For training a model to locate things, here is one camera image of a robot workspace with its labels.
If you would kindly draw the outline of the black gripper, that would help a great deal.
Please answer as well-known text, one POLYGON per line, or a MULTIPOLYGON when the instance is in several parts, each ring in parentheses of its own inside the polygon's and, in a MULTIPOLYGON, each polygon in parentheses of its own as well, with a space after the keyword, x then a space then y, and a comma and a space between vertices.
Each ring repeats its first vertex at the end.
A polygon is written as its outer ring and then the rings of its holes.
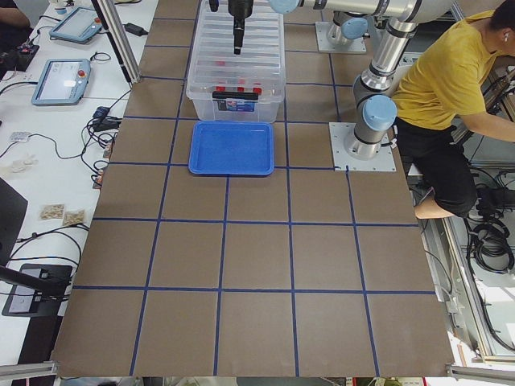
POLYGON ((253 0, 228 0, 228 11, 233 16, 233 52, 240 55, 245 35, 245 20, 253 12, 253 0))

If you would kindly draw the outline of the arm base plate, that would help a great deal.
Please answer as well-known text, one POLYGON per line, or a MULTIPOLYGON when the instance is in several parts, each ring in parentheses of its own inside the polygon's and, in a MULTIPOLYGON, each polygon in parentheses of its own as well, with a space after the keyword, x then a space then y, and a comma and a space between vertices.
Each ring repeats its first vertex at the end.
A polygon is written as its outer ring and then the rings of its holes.
POLYGON ((330 122, 329 133, 335 170, 396 172, 388 134, 381 142, 368 145, 354 137, 353 122, 330 122))
POLYGON ((340 27, 333 22, 316 22, 315 32, 319 52, 356 55, 363 55, 367 52, 362 36, 356 39, 347 39, 342 35, 340 27))

